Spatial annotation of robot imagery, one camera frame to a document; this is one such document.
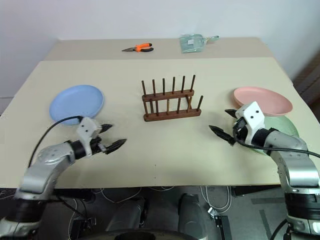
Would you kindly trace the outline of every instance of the white cable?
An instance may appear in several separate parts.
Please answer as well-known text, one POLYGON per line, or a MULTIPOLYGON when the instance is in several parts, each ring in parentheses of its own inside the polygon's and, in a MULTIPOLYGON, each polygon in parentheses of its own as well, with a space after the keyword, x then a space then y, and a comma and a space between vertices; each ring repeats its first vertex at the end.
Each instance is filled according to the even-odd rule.
POLYGON ((104 188, 100 188, 100 191, 93 191, 93 189, 91 190, 92 193, 94 194, 100 194, 103 192, 103 190, 105 190, 104 188))
POLYGON ((105 199, 107 199, 109 202, 111 202, 111 203, 113 203, 113 204, 119 204, 119 203, 122 203, 122 202, 124 202, 124 201, 127 201, 127 200, 129 200, 129 199, 134 198, 135 196, 137 196, 137 195, 141 192, 141 190, 142 190, 142 187, 140 187, 140 189, 138 190, 137 193, 135 193, 134 195, 129 196, 129 197, 127 197, 127 198, 125 198, 125 199, 123 199, 123 200, 121 200, 121 201, 113 201, 113 200, 111 200, 110 198, 108 198, 108 197, 105 195, 105 193, 104 193, 103 191, 101 192, 101 194, 102 194, 102 196, 103 196, 105 199))
POLYGON ((1 196, 2 194, 6 194, 6 192, 7 192, 7 190, 2 190, 2 191, 0 192, 0 196, 1 196))
POLYGON ((149 189, 152 189, 152 190, 154 190, 154 191, 157 191, 157 192, 166 192, 166 191, 169 191, 169 190, 173 189, 173 188, 174 188, 174 186, 172 186, 172 187, 170 187, 170 188, 164 188, 164 187, 161 187, 161 188, 162 188, 162 190, 160 190, 160 189, 156 189, 156 188, 153 188, 153 187, 151 187, 151 186, 149 186, 148 188, 149 188, 149 189))
POLYGON ((209 201, 209 196, 208 196, 208 186, 205 186, 205 194, 204 194, 204 192, 203 192, 203 190, 202 190, 202 186, 200 186, 200 190, 201 190, 201 194, 202 194, 202 197, 203 197, 203 199, 204 199, 204 201, 210 206, 210 207, 212 207, 213 209, 215 209, 215 210, 223 210, 223 209, 225 209, 225 210, 223 210, 223 211, 217 211, 219 214, 223 214, 223 213, 225 213, 226 211, 228 211, 229 209, 230 209, 230 207, 231 207, 231 201, 232 201, 232 196, 231 196, 231 187, 229 187, 229 186, 226 186, 226 189, 227 189, 227 201, 226 201, 226 204, 223 206, 223 207, 216 207, 216 206, 213 206, 211 203, 210 203, 210 201, 209 201))
POLYGON ((9 195, 9 196, 5 196, 5 197, 0 198, 0 200, 2 200, 2 199, 7 199, 7 198, 11 198, 11 197, 13 197, 13 196, 14 196, 14 194, 13 194, 13 195, 9 195))
MULTIPOLYGON (((77 201, 73 198, 73 201, 74 201, 74 209, 75 210, 78 210, 77 208, 78 208, 78 203, 77 203, 77 201)), ((71 238, 70 238, 70 225, 71 225, 71 222, 72 222, 72 219, 74 218, 74 215, 75 215, 75 211, 72 213, 72 215, 71 215, 71 218, 70 218, 70 221, 69 221, 69 225, 68 225, 68 240, 71 240, 71 238)))
POLYGON ((161 188, 162 188, 162 189, 164 189, 164 190, 171 190, 171 189, 173 189, 173 188, 174 188, 174 186, 171 186, 171 187, 168 187, 168 188, 166 188, 166 187, 162 186, 161 188))
POLYGON ((229 204, 229 206, 226 208, 226 210, 223 210, 223 211, 219 212, 219 214, 224 214, 226 211, 228 211, 228 210, 230 209, 230 207, 231 207, 231 201, 232 201, 232 197, 230 197, 230 204, 229 204))
POLYGON ((230 197, 231 197, 231 193, 229 191, 229 187, 226 186, 226 189, 227 189, 227 194, 228 194, 228 198, 227 198, 227 201, 226 201, 226 204, 222 207, 217 207, 217 206, 214 206, 210 203, 209 201, 209 197, 208 197, 208 186, 205 186, 205 193, 206 193, 206 199, 208 200, 208 204, 210 205, 210 207, 213 207, 214 209, 217 209, 217 210, 222 210, 222 209, 225 209, 228 207, 229 205, 229 201, 230 201, 230 197))
POLYGON ((202 187, 201 187, 201 186, 200 186, 200 190, 201 190, 201 194, 202 194, 203 199, 205 200, 205 202, 206 202, 207 204, 209 204, 209 203, 208 203, 208 200, 205 198, 205 195, 204 195, 204 192, 202 191, 202 187))

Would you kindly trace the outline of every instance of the plastic bag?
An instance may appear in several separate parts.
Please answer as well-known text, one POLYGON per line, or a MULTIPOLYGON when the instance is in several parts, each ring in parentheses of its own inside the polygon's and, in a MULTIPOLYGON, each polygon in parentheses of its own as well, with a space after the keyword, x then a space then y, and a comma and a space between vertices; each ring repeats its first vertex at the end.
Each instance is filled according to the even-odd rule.
POLYGON ((218 39, 219 36, 203 37, 201 34, 185 34, 179 38, 183 54, 202 52, 207 42, 214 42, 218 39))

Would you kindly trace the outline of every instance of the beige tabletop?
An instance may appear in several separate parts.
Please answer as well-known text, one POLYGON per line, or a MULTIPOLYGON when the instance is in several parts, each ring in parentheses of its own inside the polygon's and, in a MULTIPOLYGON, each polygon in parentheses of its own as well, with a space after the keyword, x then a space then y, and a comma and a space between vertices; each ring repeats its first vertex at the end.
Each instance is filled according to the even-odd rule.
MULTIPOLYGON (((51 101, 64 89, 80 84, 96 86, 105 96, 96 119, 114 126, 101 134, 102 141, 109 144, 127 138, 127 142, 110 155, 99 153, 78 160, 61 175, 59 188, 278 183, 277 166, 270 157, 237 144, 231 147, 208 127, 216 125, 231 133, 233 119, 224 109, 235 107, 232 92, 243 86, 267 88, 287 97, 293 104, 287 117, 309 149, 320 152, 319 123, 272 56, 116 60, 56 57, 38 64, 0 117, 2 188, 19 185, 35 144, 53 123, 49 115, 51 101), (173 76, 178 89, 183 75, 188 88, 193 74, 193 105, 204 96, 200 116, 144 121, 141 80, 151 93, 152 79, 160 92, 165 78, 166 90, 170 91, 173 76)), ((170 106, 175 109, 177 103, 173 100, 170 106)), ((159 108, 165 111, 166 103, 161 102, 159 108)), ((181 108, 186 108, 185 101, 181 108)), ((76 127, 57 126, 40 148, 76 140, 76 127)), ((312 159, 319 168, 320 159, 312 159)))
POLYGON ((182 54, 179 39, 108 39, 64 40, 58 42, 45 61, 57 60, 154 60, 273 57, 268 47, 257 37, 224 37, 208 42, 205 50, 182 54), (121 51, 142 43, 152 43, 153 51, 121 51))

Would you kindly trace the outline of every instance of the white wall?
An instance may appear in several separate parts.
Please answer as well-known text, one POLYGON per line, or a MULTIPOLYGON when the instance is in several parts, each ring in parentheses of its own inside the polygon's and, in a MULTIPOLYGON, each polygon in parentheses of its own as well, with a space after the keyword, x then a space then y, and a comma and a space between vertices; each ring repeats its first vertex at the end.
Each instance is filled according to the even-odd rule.
POLYGON ((320 49, 320 0, 0 0, 0 97, 17 92, 56 39, 184 33, 259 37, 294 78, 320 49))

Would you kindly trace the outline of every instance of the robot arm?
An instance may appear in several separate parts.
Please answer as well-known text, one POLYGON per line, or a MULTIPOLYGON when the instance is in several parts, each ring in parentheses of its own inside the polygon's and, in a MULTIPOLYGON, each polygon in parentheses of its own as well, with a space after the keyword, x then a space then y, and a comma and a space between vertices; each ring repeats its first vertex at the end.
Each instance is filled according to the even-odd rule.
POLYGON ((126 139, 121 139, 110 146, 101 144, 99 133, 110 127, 84 117, 77 129, 80 140, 49 146, 39 152, 37 161, 26 170, 16 190, 15 207, 0 221, 0 238, 28 238, 36 234, 60 174, 80 158, 100 152, 109 154, 125 143, 126 139))
POLYGON ((265 129, 265 117, 257 102, 243 105, 238 111, 228 109, 226 112, 237 119, 233 136, 216 126, 209 126, 211 130, 231 145, 238 142, 245 147, 266 149, 264 152, 278 167, 288 211, 288 226, 294 233, 320 236, 318 170, 307 153, 289 150, 307 151, 307 144, 299 137, 273 128, 265 129))

